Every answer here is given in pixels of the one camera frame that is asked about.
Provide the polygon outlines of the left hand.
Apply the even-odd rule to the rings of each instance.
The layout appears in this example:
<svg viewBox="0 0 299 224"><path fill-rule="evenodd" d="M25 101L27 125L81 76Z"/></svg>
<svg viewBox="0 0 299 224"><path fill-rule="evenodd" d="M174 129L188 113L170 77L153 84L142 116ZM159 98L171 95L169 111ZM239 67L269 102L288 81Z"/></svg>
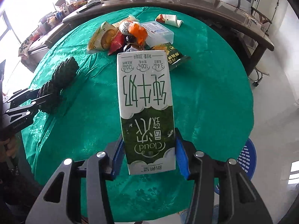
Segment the left hand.
<svg viewBox="0 0 299 224"><path fill-rule="evenodd" d="M15 158L19 149L19 142L15 136L1 141L0 162L5 162L7 158Z"/></svg>

